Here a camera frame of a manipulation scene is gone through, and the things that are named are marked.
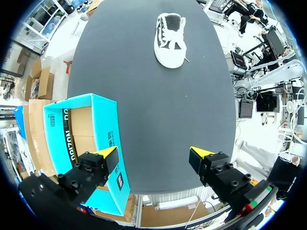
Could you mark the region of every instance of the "white fan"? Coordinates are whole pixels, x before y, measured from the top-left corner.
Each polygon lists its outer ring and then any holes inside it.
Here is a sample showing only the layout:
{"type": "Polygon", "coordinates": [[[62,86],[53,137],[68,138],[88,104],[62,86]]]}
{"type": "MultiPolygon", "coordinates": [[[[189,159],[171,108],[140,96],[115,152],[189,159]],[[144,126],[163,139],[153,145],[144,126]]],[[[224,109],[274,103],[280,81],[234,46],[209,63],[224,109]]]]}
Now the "white fan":
{"type": "Polygon", "coordinates": [[[288,111],[288,113],[290,113],[290,114],[293,113],[294,105],[293,105],[292,101],[288,101],[285,107],[286,107],[286,110],[288,111]]]}

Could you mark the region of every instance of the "bolt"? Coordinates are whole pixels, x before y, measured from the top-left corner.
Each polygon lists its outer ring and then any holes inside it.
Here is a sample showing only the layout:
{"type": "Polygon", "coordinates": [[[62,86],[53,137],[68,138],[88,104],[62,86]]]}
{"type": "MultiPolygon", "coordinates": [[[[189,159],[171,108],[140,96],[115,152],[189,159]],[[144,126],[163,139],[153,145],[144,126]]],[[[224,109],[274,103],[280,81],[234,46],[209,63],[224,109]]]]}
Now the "bolt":
{"type": "Polygon", "coordinates": [[[73,188],[78,188],[78,187],[79,187],[79,184],[78,184],[77,181],[73,180],[73,181],[71,181],[71,186],[72,186],[73,188]]]}
{"type": "Polygon", "coordinates": [[[220,172],[222,171],[222,168],[221,168],[221,167],[217,167],[217,168],[215,169],[215,171],[216,171],[216,173],[220,173],[220,172]]]}
{"type": "Polygon", "coordinates": [[[91,172],[92,172],[92,167],[87,166],[87,167],[85,168],[85,170],[87,170],[89,173],[91,173],[91,172]]]}
{"type": "Polygon", "coordinates": [[[251,178],[251,175],[250,175],[249,173],[247,173],[247,174],[244,175],[244,179],[245,179],[245,180],[249,181],[250,178],[251,178]]]}
{"type": "Polygon", "coordinates": [[[35,190],[32,189],[32,191],[31,191],[31,196],[34,197],[34,195],[35,195],[35,190]]]}
{"type": "Polygon", "coordinates": [[[64,174],[61,174],[61,173],[60,173],[60,174],[58,175],[58,179],[61,180],[61,181],[64,180],[64,179],[65,179],[64,174]]]}
{"type": "Polygon", "coordinates": [[[231,186],[232,186],[233,188],[237,187],[238,185],[239,185],[238,181],[233,181],[233,182],[231,182],[231,186]]]}

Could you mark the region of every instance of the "gray tabletop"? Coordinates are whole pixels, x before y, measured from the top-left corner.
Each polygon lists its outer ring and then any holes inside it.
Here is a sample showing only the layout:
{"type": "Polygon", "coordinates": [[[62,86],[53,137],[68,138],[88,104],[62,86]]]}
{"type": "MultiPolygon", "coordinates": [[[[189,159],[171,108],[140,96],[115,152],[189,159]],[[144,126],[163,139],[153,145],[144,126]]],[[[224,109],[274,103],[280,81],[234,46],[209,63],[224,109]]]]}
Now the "gray tabletop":
{"type": "Polygon", "coordinates": [[[195,0],[105,0],[76,49],[68,97],[95,93],[117,101],[121,146],[132,194],[201,186],[190,146],[231,156],[235,102],[224,54],[195,0]],[[159,14],[186,17],[187,59],[178,69],[154,55],[159,14]]]}

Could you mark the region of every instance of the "shoe sole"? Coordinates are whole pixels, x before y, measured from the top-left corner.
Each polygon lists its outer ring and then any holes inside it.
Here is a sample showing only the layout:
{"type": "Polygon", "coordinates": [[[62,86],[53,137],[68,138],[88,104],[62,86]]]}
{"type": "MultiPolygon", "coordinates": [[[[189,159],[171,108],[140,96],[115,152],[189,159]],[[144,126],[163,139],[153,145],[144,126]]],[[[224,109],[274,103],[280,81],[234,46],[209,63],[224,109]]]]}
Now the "shoe sole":
{"type": "Polygon", "coordinates": [[[184,62],[184,59],[182,61],[181,64],[176,64],[176,65],[172,65],[170,63],[165,63],[161,60],[161,58],[159,57],[159,55],[157,54],[157,49],[158,49],[158,43],[157,43],[157,30],[155,31],[155,37],[154,37],[154,42],[153,42],[153,49],[154,49],[154,54],[155,54],[155,57],[157,58],[157,60],[161,63],[161,65],[167,67],[167,68],[170,68],[170,69],[176,69],[176,68],[179,68],[180,66],[182,66],[183,62],[184,62]]]}

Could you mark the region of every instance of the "sneaker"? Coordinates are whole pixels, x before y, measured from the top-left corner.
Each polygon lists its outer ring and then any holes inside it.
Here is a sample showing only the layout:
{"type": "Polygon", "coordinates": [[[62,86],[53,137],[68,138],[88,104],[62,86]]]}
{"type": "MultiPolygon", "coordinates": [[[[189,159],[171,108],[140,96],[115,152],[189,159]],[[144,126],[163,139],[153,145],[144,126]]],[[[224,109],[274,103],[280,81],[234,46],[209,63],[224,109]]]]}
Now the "sneaker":
{"type": "Polygon", "coordinates": [[[186,18],[177,13],[159,15],[154,38],[154,54],[168,68],[180,67],[186,57],[187,47],[183,41],[186,18]]]}

